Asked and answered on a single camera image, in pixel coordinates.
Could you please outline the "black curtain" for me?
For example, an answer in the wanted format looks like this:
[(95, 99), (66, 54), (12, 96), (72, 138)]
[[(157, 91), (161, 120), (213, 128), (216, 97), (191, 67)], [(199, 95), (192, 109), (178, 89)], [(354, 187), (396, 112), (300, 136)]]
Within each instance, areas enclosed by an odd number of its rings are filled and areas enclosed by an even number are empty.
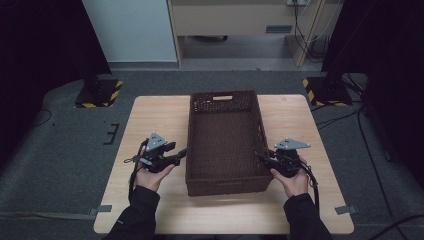
[(110, 72), (82, 0), (0, 0), (0, 168), (44, 95), (82, 79), (81, 61), (97, 76)]
[(344, 0), (322, 71), (363, 73), (363, 95), (392, 161), (424, 188), (424, 0)]

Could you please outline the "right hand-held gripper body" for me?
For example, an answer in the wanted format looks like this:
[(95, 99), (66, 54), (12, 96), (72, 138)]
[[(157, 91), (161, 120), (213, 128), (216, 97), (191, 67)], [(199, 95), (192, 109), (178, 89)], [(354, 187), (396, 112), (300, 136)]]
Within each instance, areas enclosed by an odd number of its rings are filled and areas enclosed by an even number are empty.
[(273, 153), (273, 156), (277, 159), (279, 164), (277, 170), (284, 177), (294, 177), (303, 167), (303, 162), (300, 160), (297, 150), (309, 147), (310, 144), (291, 138), (284, 138), (276, 143), (274, 145), (276, 151)]

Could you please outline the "black stand with striped base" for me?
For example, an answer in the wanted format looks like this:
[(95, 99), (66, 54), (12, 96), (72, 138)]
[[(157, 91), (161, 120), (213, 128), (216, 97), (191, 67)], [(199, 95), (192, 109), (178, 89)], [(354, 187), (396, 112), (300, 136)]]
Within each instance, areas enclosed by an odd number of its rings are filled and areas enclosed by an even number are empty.
[(74, 104), (77, 108), (110, 107), (114, 104), (123, 82), (118, 79), (100, 79), (88, 63), (76, 64), (83, 79), (83, 87)]
[(325, 76), (307, 77), (302, 80), (307, 97), (313, 106), (349, 106), (352, 98), (342, 81), (343, 72), (328, 70)]

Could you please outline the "brown woven basket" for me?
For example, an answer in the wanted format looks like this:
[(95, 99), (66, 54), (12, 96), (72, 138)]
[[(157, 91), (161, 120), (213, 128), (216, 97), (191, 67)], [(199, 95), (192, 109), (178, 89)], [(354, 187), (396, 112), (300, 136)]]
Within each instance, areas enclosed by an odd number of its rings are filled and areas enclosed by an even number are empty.
[(190, 96), (185, 174), (189, 196), (266, 190), (272, 176), (261, 154), (268, 154), (268, 143), (255, 91)]

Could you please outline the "person's left hand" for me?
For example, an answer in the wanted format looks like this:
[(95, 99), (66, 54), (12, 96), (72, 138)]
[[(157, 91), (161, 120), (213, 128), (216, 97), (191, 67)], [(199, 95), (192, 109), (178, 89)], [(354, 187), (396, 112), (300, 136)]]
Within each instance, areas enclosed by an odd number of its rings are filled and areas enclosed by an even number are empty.
[(162, 180), (171, 173), (173, 168), (174, 165), (171, 164), (161, 172), (151, 173), (146, 170), (142, 165), (138, 165), (135, 183), (137, 186), (141, 186), (151, 191), (157, 192)]

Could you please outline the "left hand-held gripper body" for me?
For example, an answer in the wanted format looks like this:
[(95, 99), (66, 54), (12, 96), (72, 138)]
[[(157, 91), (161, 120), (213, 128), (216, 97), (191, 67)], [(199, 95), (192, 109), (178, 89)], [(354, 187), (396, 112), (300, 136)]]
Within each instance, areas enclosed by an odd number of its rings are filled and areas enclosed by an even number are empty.
[(150, 137), (141, 143), (133, 161), (141, 163), (151, 173), (161, 172), (165, 169), (164, 165), (169, 162), (164, 153), (173, 150), (175, 146), (175, 142), (168, 142), (156, 132), (152, 132)]

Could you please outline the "person's right hand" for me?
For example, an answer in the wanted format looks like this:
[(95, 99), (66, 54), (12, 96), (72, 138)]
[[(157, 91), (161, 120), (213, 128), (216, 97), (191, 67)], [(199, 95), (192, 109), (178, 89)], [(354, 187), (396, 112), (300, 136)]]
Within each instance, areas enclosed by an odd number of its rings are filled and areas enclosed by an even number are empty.
[(271, 169), (270, 172), (282, 184), (288, 198), (308, 192), (308, 175), (304, 170), (291, 178), (284, 177), (276, 169)]

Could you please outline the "light wooden cabinet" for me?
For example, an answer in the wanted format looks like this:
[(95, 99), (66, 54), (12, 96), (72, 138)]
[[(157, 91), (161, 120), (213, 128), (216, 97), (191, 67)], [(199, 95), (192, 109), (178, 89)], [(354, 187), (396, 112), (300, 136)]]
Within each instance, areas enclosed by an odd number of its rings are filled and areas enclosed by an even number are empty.
[(301, 66), (312, 45), (332, 35), (345, 0), (167, 0), (177, 59), (188, 36), (283, 34), (294, 64)]

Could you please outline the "white panel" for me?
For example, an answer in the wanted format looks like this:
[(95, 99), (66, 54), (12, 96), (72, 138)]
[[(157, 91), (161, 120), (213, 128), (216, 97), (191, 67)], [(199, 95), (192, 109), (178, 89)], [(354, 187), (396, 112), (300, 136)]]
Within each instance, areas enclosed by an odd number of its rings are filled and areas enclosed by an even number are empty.
[(108, 62), (176, 62), (167, 0), (82, 0)]

